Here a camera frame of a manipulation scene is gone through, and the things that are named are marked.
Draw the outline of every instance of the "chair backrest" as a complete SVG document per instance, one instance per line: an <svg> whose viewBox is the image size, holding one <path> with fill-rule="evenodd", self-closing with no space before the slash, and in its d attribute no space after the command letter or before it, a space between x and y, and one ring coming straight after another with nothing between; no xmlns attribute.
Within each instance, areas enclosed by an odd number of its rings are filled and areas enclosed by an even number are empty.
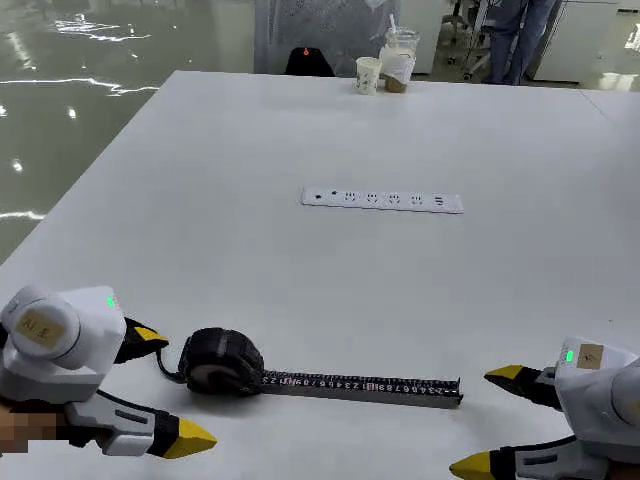
<svg viewBox="0 0 640 480"><path fill-rule="evenodd" d="M318 48L337 76L355 75L355 59L377 57L399 0L257 0L256 73L284 73L294 48Z"/></svg>

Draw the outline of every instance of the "white cabinet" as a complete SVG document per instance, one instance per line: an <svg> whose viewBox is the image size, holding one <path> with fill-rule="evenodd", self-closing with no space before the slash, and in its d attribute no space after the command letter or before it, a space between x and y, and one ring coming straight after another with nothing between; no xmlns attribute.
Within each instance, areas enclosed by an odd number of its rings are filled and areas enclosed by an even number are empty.
<svg viewBox="0 0 640 480"><path fill-rule="evenodd" d="M402 0L400 25L420 34L414 73L431 73L442 17L453 7L447 0Z"/></svg>
<svg viewBox="0 0 640 480"><path fill-rule="evenodd" d="M617 3L563 2L529 75L534 80L583 81L597 60L617 9Z"/></svg>

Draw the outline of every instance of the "blue pants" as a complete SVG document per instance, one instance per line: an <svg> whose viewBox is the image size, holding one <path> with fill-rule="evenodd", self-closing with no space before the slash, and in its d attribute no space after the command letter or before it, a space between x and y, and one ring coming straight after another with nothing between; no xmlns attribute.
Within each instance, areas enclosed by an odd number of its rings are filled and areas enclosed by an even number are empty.
<svg viewBox="0 0 640 480"><path fill-rule="evenodd" d="M502 6L493 10L496 23L491 33L491 73L486 79L487 83L520 84L538 42L544 35L555 3L556 0L502 0ZM520 30L523 16L524 26L518 36L511 66L505 75L511 45Z"/></svg>

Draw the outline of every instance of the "handwritten label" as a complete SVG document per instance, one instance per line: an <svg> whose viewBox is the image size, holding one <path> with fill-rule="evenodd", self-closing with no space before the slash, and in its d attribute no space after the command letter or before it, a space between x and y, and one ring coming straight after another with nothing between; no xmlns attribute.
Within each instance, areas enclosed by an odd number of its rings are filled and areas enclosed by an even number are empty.
<svg viewBox="0 0 640 480"><path fill-rule="evenodd" d="M52 349L64 335L64 327L38 312L27 312L15 328L17 333L38 345Z"/></svg>
<svg viewBox="0 0 640 480"><path fill-rule="evenodd" d="M578 356L578 368L585 370L600 370L602 364L603 345L594 345L591 343L583 343L580 346L580 355Z"/></svg>

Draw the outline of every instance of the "tape measure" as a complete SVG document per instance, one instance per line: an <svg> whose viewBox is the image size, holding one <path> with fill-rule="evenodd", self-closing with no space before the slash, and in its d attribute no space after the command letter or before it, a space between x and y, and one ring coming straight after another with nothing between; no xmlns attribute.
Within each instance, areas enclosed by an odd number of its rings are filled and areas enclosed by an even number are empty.
<svg viewBox="0 0 640 480"><path fill-rule="evenodd" d="M205 328L189 337L178 372L160 369L172 380L198 393L293 395L360 402L456 408L462 401L460 380L324 375L265 370L253 342L234 330Z"/></svg>

